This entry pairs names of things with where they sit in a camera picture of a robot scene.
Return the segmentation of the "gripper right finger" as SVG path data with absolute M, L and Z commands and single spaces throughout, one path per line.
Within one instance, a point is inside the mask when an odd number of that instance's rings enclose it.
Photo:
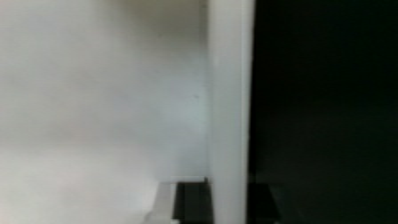
M 281 224 L 281 212 L 265 183 L 249 184 L 248 224 Z

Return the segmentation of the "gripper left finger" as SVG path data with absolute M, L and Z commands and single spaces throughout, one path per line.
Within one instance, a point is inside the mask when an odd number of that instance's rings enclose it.
M 214 224 L 212 189 L 207 182 L 180 182 L 173 219 L 180 224 Z

